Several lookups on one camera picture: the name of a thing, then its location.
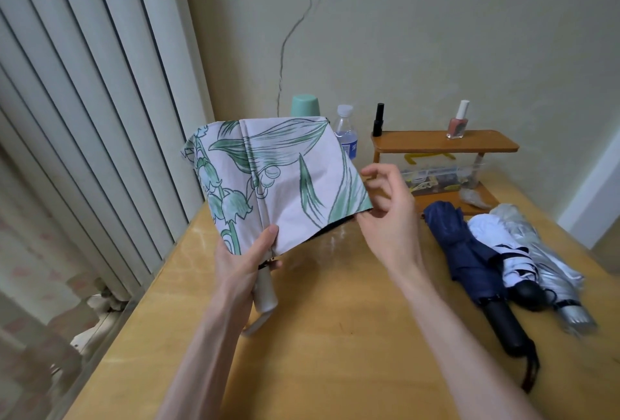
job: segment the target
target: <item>curtain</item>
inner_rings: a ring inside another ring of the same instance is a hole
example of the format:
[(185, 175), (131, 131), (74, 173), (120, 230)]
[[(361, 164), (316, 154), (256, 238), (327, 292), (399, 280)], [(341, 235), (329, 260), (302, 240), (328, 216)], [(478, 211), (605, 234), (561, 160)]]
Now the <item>curtain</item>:
[(44, 419), (52, 369), (80, 373), (72, 338), (95, 326), (86, 258), (0, 154), (0, 420)]

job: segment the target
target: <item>nail polish bottle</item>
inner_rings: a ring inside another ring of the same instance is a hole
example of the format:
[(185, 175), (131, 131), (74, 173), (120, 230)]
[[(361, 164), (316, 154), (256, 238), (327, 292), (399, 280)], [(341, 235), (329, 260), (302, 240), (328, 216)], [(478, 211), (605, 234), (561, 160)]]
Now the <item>nail polish bottle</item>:
[(456, 116), (450, 120), (448, 125), (448, 133), (446, 134), (448, 139), (458, 139), (465, 134), (465, 126), (467, 126), (465, 114), (467, 113), (468, 106), (469, 100), (461, 100), (459, 111), (457, 111)]

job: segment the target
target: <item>wooden table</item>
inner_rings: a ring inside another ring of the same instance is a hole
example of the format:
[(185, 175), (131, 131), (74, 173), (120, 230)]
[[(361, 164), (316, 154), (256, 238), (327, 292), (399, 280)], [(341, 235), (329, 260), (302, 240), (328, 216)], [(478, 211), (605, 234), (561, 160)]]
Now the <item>wooden table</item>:
[[(484, 181), (511, 202), (569, 265), (587, 276), (583, 301), (600, 324), (581, 340), (554, 314), (515, 308), (538, 347), (531, 394), (548, 419), (620, 418), (620, 286), (501, 175)], [(422, 224), (425, 261), (441, 294), (520, 382), (525, 364), (502, 351), (482, 313), (450, 281)], [(206, 206), (160, 271), (66, 416), (149, 420), (155, 415), (209, 301), (217, 232)], [(280, 306), (237, 346), (223, 419), (457, 419), (437, 363), (406, 302), (352, 221), (283, 256)]]

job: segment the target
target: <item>bottle cap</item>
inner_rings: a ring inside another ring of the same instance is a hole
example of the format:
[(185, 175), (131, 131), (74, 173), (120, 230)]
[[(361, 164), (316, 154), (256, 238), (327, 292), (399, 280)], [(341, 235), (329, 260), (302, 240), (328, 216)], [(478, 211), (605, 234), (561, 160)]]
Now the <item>bottle cap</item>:
[(338, 105), (338, 116), (348, 118), (353, 113), (353, 107), (351, 105)]
[(459, 105), (459, 110), (456, 112), (455, 118), (457, 120), (462, 120), (465, 118), (467, 114), (467, 107), (469, 106), (469, 100), (461, 100), (461, 104)]

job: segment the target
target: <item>umbrella strap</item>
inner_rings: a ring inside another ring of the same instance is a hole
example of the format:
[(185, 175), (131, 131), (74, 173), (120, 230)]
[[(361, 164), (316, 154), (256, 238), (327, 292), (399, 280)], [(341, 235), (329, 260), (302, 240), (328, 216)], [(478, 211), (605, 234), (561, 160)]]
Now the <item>umbrella strap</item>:
[(531, 339), (528, 339), (528, 344), (525, 348), (525, 356), (528, 360), (528, 368), (525, 371), (525, 377), (523, 378), (521, 389), (529, 394), (532, 387), (534, 387), (534, 383), (536, 383), (536, 377), (538, 376), (538, 371), (541, 368), (540, 361), (538, 360), (538, 354), (536, 353), (536, 345), (534, 345), (534, 342)]

